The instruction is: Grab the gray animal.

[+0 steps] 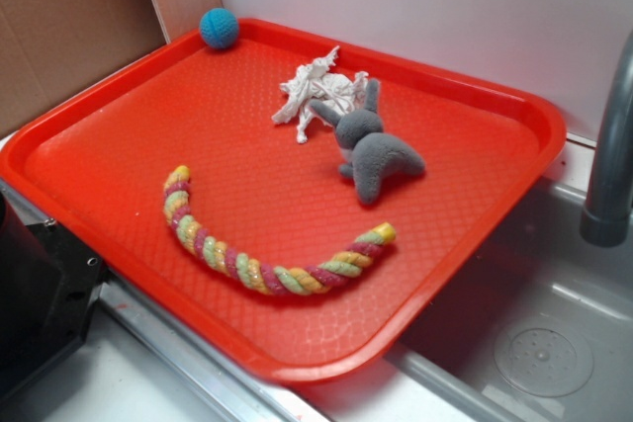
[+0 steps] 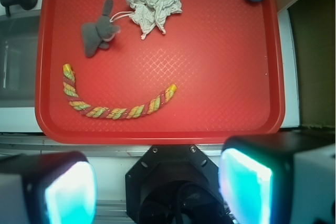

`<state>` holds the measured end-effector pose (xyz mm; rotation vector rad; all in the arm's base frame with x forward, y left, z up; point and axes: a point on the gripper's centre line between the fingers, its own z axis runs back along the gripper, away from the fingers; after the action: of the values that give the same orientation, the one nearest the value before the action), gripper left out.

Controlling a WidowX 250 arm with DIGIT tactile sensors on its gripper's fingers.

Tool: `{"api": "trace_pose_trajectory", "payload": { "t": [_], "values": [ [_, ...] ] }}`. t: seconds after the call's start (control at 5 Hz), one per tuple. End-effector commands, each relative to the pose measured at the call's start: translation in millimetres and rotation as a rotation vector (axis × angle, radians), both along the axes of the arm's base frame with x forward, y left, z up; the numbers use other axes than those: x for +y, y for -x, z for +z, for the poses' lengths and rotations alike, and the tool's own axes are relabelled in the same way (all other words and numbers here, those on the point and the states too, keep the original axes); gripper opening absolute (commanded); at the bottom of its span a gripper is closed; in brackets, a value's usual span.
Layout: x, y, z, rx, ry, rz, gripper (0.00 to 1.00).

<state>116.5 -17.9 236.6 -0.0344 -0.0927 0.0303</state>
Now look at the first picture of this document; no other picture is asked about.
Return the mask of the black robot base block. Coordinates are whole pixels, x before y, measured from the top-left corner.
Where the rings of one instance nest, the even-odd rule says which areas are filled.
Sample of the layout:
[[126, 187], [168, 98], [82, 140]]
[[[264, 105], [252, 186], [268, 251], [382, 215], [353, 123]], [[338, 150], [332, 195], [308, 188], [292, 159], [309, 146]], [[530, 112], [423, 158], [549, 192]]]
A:
[[100, 255], [59, 223], [26, 225], [1, 198], [1, 401], [86, 340]]

